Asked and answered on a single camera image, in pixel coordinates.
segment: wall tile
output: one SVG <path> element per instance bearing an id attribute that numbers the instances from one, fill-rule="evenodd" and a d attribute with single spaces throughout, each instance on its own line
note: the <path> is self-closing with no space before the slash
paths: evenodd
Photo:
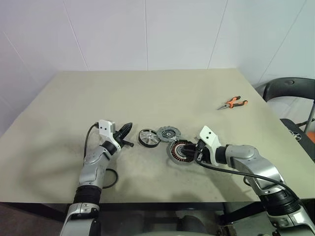
<path id="1" fill-rule="evenodd" d="M 308 0 L 260 83 L 286 76 L 315 79 L 314 74 L 315 1 Z"/>
<path id="2" fill-rule="evenodd" d="M 86 70 L 62 0 L 1 1 L 0 12 L 3 31 L 41 85 L 57 71 Z"/>
<path id="3" fill-rule="evenodd" d="M 206 69 L 225 3 L 146 0 L 149 69 Z"/>
<path id="4" fill-rule="evenodd" d="M 0 32 L 0 96 L 18 114 L 38 92 L 38 83 L 31 77 L 5 34 Z"/>
<path id="5" fill-rule="evenodd" d="M 258 83 L 305 0 L 229 0 L 210 68 L 238 67 Z"/>
<path id="6" fill-rule="evenodd" d="M 17 114 L 0 98 L 0 137 L 15 120 Z"/>
<path id="7" fill-rule="evenodd" d="M 90 70 L 146 70 L 144 0 L 65 0 Z"/>

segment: black cable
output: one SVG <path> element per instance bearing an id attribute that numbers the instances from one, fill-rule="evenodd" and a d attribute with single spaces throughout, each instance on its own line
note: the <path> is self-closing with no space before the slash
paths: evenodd
<path id="1" fill-rule="evenodd" d="M 85 156 L 87 155 L 88 139 L 89 139 L 89 135 L 90 135 L 90 132 L 91 132 L 91 130 L 93 129 L 93 127 L 98 128 L 98 122 L 96 122 L 95 124 L 93 124 L 93 125 L 89 128 L 89 130 L 88 130 L 88 132 L 87 132 L 87 135 L 86 135 L 86 137 L 85 137 L 85 142 L 84 142 L 84 156 L 83 156 L 83 159 L 84 159 Z M 117 181 L 118 181 L 118 173 L 117 173 L 117 171 L 115 171 L 115 170 L 113 170 L 113 169 L 110 169 L 110 168 L 106 169 L 106 171 L 111 171 L 111 172 L 113 172 L 116 178 L 115 178 L 115 180 L 114 180 L 113 183 L 111 183 L 111 184 L 108 185 L 108 186 L 102 187 L 102 189 L 106 189 L 106 188 L 113 187 L 113 186 L 117 183 Z"/>
<path id="2" fill-rule="evenodd" d="M 244 184 L 246 184 L 247 186 L 251 187 L 251 185 L 246 181 L 246 176 L 244 176 L 243 182 L 244 182 Z"/>
<path id="3" fill-rule="evenodd" d="M 87 135 L 86 135 L 86 137 L 85 137 L 85 142 L 84 142 L 84 156 L 83 156 L 83 159 L 84 159 L 84 157 L 87 155 L 88 139 L 89 139 L 90 132 L 91 132 L 91 130 L 92 130 L 94 127 L 98 128 L 98 122 L 96 122 L 95 124 L 93 124 L 93 125 L 89 128 L 89 130 L 88 130 L 88 132 L 87 132 Z"/>
<path id="4" fill-rule="evenodd" d="M 226 169 L 222 169 L 222 168 L 217 168 L 217 167 L 213 167 L 213 166 L 209 166 L 206 164 L 203 164 L 201 161 L 198 161 L 197 158 L 195 158 L 195 161 L 202 167 L 210 169 L 210 170 L 214 170 L 214 171 L 220 171 L 220 172 L 225 172 L 225 173 L 229 173 L 229 174 L 234 174 L 234 175 L 239 175 L 239 176 L 247 176 L 247 177 L 253 177 L 253 178 L 259 178 L 259 179 L 263 179 L 265 181 L 269 181 L 275 184 L 278 184 L 280 186 L 282 186 L 283 188 L 285 188 L 290 194 L 292 194 L 292 196 L 294 198 L 296 198 L 297 200 L 300 200 L 299 197 L 295 194 L 295 192 L 290 189 L 288 186 L 286 186 L 284 183 L 274 180 L 272 178 L 268 178 L 265 176 L 259 176 L 259 175 L 254 175 L 254 174 L 250 174 L 250 173 L 245 173 L 245 172 L 240 172 L 240 171 L 231 171 L 231 170 L 226 170 Z"/>
<path id="5" fill-rule="evenodd" d="M 115 179 L 114 182 L 111 183 L 110 185 L 102 187 L 102 189 L 106 189 L 106 188 L 113 187 L 113 186 L 117 183 L 117 181 L 118 181 L 118 173 L 117 173 L 117 171 L 115 171 L 115 170 L 113 170 L 113 169 L 110 169 L 110 168 L 106 169 L 106 171 L 111 171 L 111 172 L 113 172 L 114 175 L 115 175 L 115 177 L 116 177 L 116 179 Z"/>

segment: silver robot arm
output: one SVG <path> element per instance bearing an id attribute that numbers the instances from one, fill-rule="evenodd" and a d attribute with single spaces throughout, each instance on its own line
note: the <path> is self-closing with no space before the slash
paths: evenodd
<path id="1" fill-rule="evenodd" d="M 68 213 L 60 236 L 98 236 L 101 225 L 98 221 L 99 199 L 105 179 L 105 171 L 112 158 L 124 145 L 133 147 L 124 140 L 132 123 L 125 124 L 115 131 L 115 123 L 108 120 L 98 122 L 99 134 L 105 138 L 103 144 L 87 153 L 79 176 L 73 204 Z"/>
<path id="2" fill-rule="evenodd" d="M 202 161 L 202 150 L 207 148 L 210 151 L 208 163 L 212 165 L 227 164 L 243 173 L 259 175 L 285 183 L 278 169 L 269 160 L 263 158 L 256 148 L 248 145 L 222 147 L 217 135 L 207 126 L 203 127 L 199 138 L 197 162 Z M 271 224 L 278 229 L 278 233 L 286 235 L 285 229 L 290 228 L 292 229 L 291 232 L 295 233 L 294 235 L 298 235 L 297 228 L 307 226 L 309 229 L 307 234 L 301 235 L 315 235 L 315 225 L 295 194 L 292 195 L 283 186 L 270 181 L 255 177 L 246 177 L 246 179 L 260 198 Z"/>

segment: beige table surface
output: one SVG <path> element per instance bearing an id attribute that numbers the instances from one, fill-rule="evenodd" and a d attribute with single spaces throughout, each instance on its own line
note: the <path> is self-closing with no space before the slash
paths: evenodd
<path id="1" fill-rule="evenodd" d="M 235 95 L 248 105 L 216 110 Z M 315 197 L 314 163 L 268 105 L 237 69 L 211 69 L 59 73 L 0 138 L 0 202 L 71 203 L 85 135 L 99 119 L 133 122 L 135 143 L 110 164 L 119 181 L 104 203 L 258 201 L 241 176 L 176 165 L 167 143 L 138 144 L 141 129 L 168 125 L 191 141 L 207 125 L 223 145 L 252 145 L 300 198 Z M 97 130 L 90 137 L 96 147 Z"/>

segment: orange pliers handle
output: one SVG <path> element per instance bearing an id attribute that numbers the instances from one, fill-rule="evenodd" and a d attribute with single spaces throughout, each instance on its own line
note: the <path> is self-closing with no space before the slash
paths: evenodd
<path id="1" fill-rule="evenodd" d="M 231 100 L 227 101 L 226 104 L 228 104 L 230 108 L 233 108 L 233 107 L 244 106 L 248 103 L 247 100 L 244 100 L 243 102 L 239 102 L 239 103 L 234 103 L 236 100 L 239 100 L 240 98 L 241 96 L 235 96 Z"/>

